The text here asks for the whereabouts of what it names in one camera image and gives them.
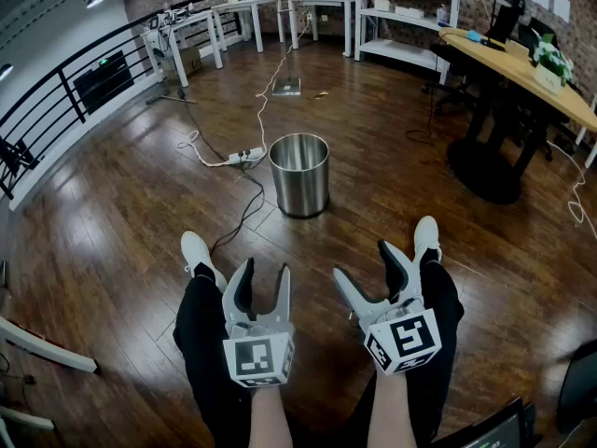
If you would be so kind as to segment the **black chair edge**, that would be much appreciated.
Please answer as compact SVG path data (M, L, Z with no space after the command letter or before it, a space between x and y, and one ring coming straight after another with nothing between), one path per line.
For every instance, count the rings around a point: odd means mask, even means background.
M597 339L582 344L570 360L557 408L557 429L568 434L585 419L596 416Z

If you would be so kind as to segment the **stainless steel trash can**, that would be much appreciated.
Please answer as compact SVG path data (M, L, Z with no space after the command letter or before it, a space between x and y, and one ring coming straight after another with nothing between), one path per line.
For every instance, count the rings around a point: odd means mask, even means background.
M270 147L277 205L293 218L316 217L329 202L329 146L321 137L291 133Z

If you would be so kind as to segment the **black metal railing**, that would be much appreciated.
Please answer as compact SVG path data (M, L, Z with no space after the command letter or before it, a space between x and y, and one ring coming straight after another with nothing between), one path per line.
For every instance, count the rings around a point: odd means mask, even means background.
M187 0L174 5L183 15L211 9L214 0ZM0 117L0 198L18 206L54 163L92 128L132 98L160 83L152 69L141 35L155 25L152 12L103 35L59 63L41 77ZM238 19L222 22L226 42L239 33ZM211 50L205 23L190 26L201 41L201 55ZM122 50L134 84L87 115L74 87L74 80L99 61Z

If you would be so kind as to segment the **white shelf unit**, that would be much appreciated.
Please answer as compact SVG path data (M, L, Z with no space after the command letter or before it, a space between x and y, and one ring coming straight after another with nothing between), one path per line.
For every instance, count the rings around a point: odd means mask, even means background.
M377 56L437 72L444 83L450 64L415 40L437 36L458 22L460 0L356 0L354 59Z

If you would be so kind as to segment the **person's right leg black trousers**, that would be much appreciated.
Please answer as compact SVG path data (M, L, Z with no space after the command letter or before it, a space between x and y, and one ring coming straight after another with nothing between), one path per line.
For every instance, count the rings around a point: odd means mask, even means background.
M420 276L424 306L435 313L442 348L430 362L403 373L407 378L410 424L416 445L427 448L441 422L451 382L457 328L465 310L451 276L441 263L429 262L420 267ZM362 448L368 444L376 379L375 371L348 422L348 428L353 431L349 440Z

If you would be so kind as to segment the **cardboard box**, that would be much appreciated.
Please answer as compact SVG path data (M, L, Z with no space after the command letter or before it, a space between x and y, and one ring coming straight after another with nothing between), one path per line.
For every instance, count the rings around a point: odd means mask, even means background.
M186 77L190 77L201 70L201 55L197 47L182 48L178 52ZM171 77L179 77L174 58L170 60L169 75Z

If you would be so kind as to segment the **metal dustpan with pole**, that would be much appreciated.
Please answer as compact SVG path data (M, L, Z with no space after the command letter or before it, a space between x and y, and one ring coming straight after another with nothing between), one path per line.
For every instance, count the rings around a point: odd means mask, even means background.
M279 69L273 78L272 96L300 96L301 80L291 62L292 42L285 43L285 56L280 61Z

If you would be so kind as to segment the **white table with plant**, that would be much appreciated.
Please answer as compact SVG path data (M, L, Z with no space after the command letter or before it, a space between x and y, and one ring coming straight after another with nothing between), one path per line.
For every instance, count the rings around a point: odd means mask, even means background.
M232 12L239 16L241 24L241 35L244 41L248 41L251 35L255 37L257 51L263 51L262 34L260 28L259 8L264 5L275 4L279 40L285 42L285 30L282 23L282 0L238 0L233 3L225 3L212 7L215 17L219 17L226 12Z

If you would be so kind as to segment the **black wall display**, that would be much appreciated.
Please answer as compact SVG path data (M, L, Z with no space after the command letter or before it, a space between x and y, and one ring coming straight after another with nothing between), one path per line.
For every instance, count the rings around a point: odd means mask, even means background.
M75 90L87 115L91 115L133 84L122 50L103 58L96 69L88 70L74 80Z

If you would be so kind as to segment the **curved wooden desk black base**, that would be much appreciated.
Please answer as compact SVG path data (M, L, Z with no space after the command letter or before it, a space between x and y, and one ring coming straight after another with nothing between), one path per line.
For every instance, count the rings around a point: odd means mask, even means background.
M524 62L505 51L490 49L470 40L466 30L444 27L438 31L438 34L450 46L530 92L543 105L565 114L597 133L597 115L570 87L565 87L557 93L546 89L535 80L535 69L529 62ZM535 128L528 137L519 158L515 164L510 164L500 154L507 125L513 122L514 100L510 95L506 97L505 107L498 113L500 120L495 123L489 139L486 142L478 140L483 123L489 115L496 89L495 78L481 83L478 104L466 135L449 145L447 157L451 170L474 194L490 203L511 204L520 197L521 177L547 135L548 118L544 115L536 118Z

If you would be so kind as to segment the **person's left forearm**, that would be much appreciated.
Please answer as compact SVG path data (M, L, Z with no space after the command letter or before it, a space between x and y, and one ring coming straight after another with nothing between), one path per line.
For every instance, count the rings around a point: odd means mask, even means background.
M253 393L249 448L293 448L278 385L261 387Z

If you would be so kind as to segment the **white table with cluttered devices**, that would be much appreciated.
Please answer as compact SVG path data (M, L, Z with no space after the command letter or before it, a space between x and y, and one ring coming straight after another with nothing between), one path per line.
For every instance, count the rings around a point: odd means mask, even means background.
M220 17L211 9L183 15L183 11L169 10L159 13L155 18L155 25L150 26L142 35L146 52L152 69L158 76L158 81L164 79L159 61L166 61L171 57L174 69L183 88L188 86L187 73L181 57L181 48L186 46L184 31L191 25L205 23L211 52L215 58L217 69L223 67L221 52L228 49Z

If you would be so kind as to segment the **black tablet screen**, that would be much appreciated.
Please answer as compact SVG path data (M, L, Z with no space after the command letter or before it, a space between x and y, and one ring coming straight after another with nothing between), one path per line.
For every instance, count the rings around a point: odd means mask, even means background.
M516 398L486 420L465 427L430 448L535 448L543 436L535 432L536 407Z

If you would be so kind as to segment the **person's right white shoe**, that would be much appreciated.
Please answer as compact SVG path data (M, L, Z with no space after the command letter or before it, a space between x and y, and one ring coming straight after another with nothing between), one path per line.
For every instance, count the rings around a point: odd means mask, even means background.
M418 222L414 232L414 260L422 267L429 262L441 262L442 251L438 240L438 225L432 216L425 216Z

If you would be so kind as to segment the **person's right forearm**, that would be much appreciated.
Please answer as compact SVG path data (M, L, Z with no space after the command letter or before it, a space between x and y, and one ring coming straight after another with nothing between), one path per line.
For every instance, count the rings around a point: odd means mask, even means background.
M406 375L386 375L380 370L376 375L367 448L417 448L410 424Z

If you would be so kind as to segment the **white power strip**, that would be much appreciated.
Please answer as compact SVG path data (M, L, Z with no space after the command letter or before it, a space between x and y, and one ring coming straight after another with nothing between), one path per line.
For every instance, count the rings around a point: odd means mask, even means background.
M244 149L239 152L229 155L230 165L240 165L249 162L259 162L265 156L265 152L262 147L255 147L251 149Z

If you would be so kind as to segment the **white flower plant in box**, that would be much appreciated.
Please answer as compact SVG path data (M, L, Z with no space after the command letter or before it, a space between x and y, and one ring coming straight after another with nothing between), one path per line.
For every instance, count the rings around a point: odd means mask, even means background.
M535 81L546 90L560 93L572 80L574 64L553 44L554 34L545 34L535 45L532 62Z

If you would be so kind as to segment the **black monitor on stand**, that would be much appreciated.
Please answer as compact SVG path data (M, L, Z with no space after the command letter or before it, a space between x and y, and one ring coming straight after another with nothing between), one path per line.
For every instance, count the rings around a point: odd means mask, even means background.
M491 0L492 12L490 29L481 44L491 49L504 51L505 44L519 17L524 13L524 0Z

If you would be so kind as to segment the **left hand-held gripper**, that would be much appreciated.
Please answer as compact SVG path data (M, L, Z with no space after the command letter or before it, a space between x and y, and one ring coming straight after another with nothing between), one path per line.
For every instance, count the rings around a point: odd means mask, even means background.
M278 272L275 305L266 314L252 310L255 261L246 260L230 278L222 297L229 337L223 342L230 379L243 387L288 382L295 354L295 328L290 321L291 271Z

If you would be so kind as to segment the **person's leg black trousers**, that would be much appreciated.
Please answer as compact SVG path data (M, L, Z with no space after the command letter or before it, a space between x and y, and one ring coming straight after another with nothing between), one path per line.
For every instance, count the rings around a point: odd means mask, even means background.
M223 342L228 338L215 271L199 264L180 304L174 341L215 448L248 448L252 391L232 381Z
M410 424L416 445L427 448L441 422L451 382L457 328L465 310L451 276L441 263L429 262L420 267L420 276L424 306L435 313L442 348L430 362L403 373L407 378ZM348 422L348 428L353 431L349 440L362 448L368 444L376 379L375 371Z

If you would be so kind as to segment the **person's left leg black trousers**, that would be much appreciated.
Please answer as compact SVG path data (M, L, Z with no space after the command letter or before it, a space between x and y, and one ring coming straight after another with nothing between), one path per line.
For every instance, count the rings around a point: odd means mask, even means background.
M215 448L248 448L252 391L232 381L223 342L228 338L215 271L199 264L180 304L174 341Z

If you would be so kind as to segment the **black office chair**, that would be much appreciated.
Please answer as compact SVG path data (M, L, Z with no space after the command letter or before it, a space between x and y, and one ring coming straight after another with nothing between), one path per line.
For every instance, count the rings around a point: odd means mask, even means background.
M440 115L447 106L451 105L462 105L468 110L474 111L477 97L467 91L471 82L465 74L468 57L447 44L434 43L429 49L438 59L444 61L447 70L443 83L430 82L422 87L423 93L428 93L431 89L445 92L445 95L436 102L435 113Z

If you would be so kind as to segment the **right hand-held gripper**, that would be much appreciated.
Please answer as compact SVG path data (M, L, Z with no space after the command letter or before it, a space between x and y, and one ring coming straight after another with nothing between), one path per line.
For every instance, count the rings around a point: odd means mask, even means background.
M423 306L419 268L387 241L380 240L378 248L385 266L388 300L367 297L342 268L334 268L333 277L351 311L361 318L364 346L378 370L394 375L428 363L442 342L434 311Z

